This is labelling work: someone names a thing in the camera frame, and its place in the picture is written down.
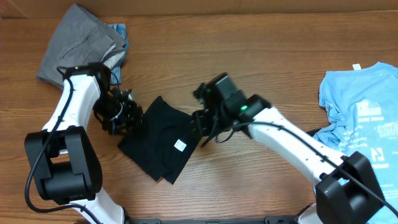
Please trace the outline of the black t-shirt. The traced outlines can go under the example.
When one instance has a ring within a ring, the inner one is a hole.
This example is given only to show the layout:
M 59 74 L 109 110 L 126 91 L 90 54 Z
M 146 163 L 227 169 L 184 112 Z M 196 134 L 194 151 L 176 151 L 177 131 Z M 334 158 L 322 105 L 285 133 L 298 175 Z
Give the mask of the black t-shirt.
M 174 184 L 201 139 L 188 127 L 190 121 L 158 96 L 118 148 L 155 181 Z

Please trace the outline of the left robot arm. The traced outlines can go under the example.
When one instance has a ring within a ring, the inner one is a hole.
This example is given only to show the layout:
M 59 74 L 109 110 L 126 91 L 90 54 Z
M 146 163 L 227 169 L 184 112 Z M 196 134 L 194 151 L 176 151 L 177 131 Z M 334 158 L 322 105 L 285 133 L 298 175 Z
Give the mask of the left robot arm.
M 63 79 L 58 105 L 42 130 L 24 141 L 30 164 L 25 202 L 37 213 L 72 208 L 89 223 L 132 223 L 103 188 L 101 164 L 86 130 L 95 116 L 108 134 L 125 135 L 141 124 L 142 108 L 130 90 L 111 87 L 113 73 L 101 62 L 57 71 Z

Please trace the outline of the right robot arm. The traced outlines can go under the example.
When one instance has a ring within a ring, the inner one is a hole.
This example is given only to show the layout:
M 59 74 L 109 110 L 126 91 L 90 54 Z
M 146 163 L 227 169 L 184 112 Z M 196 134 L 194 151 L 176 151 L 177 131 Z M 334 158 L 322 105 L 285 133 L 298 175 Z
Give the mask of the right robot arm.
M 192 114 L 193 131 L 208 141 L 227 131 L 244 132 L 272 149 L 304 175 L 315 202 L 290 223 L 367 223 L 387 205 L 369 160 L 347 156 L 314 140 L 259 95 L 246 97 L 227 73 L 193 92 L 203 105 Z

